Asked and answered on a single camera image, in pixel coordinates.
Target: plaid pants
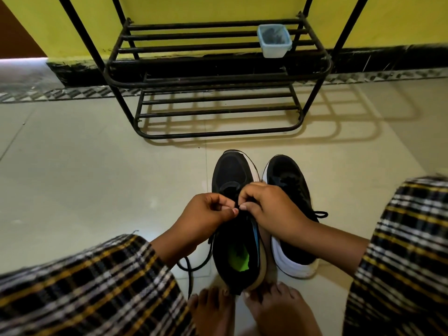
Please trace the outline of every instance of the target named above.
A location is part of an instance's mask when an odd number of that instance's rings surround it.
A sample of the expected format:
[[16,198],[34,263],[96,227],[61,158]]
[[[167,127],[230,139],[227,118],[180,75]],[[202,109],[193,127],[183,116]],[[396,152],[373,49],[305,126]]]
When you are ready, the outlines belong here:
[[[448,181],[407,180],[350,288],[345,335],[447,335]],[[194,335],[168,268],[140,236],[0,276],[0,335]]]

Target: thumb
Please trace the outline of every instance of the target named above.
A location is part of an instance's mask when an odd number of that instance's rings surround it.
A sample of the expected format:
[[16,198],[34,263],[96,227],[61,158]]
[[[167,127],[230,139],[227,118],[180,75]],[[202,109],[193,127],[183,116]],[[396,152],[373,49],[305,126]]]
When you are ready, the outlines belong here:
[[254,202],[246,202],[240,205],[240,210],[249,211],[255,218],[255,220],[259,221],[262,218],[263,210],[261,206]]
[[238,215],[238,209],[233,208],[233,209],[215,211],[215,214],[217,215],[220,223],[224,223],[235,218]]

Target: person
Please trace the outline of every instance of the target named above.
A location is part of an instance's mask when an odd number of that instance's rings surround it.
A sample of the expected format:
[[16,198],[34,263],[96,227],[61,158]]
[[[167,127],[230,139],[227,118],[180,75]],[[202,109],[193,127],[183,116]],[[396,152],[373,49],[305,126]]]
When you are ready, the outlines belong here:
[[[186,302],[169,270],[235,218],[235,206],[273,236],[354,278],[345,335],[447,334],[448,181],[425,177],[400,186],[370,241],[307,219],[277,186],[251,183],[238,203],[198,194],[151,243],[122,235],[0,276],[0,335],[231,333],[234,297],[210,288]],[[321,335],[299,291],[283,283],[265,283],[243,297],[263,335]]]

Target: small plastic box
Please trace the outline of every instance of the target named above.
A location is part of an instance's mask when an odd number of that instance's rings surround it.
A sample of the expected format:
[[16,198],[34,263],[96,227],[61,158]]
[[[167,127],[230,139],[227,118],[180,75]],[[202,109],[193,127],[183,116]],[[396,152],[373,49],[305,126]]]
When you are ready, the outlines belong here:
[[261,24],[257,34],[265,58],[283,58],[293,46],[289,32],[282,24]]

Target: shoe upper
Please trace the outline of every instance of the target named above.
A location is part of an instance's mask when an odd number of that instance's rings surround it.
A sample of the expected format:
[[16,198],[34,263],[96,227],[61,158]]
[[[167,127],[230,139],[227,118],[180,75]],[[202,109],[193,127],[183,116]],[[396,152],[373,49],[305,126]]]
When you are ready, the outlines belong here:
[[[279,186],[310,220],[319,222],[316,213],[321,214],[320,218],[328,215],[326,212],[313,210],[305,177],[299,166],[288,156],[277,155],[272,158],[267,166],[266,178],[269,185]],[[313,254],[286,242],[280,241],[280,246],[285,256],[295,263],[309,265],[316,260]]]
[[[238,203],[241,189],[252,181],[254,176],[244,155],[239,151],[229,150],[216,163],[212,191]],[[260,270],[259,243],[258,224],[248,212],[240,211],[235,219],[216,230],[212,247],[213,259],[231,294],[239,295],[257,279]],[[248,258],[248,261],[242,268],[237,268],[232,258]]]

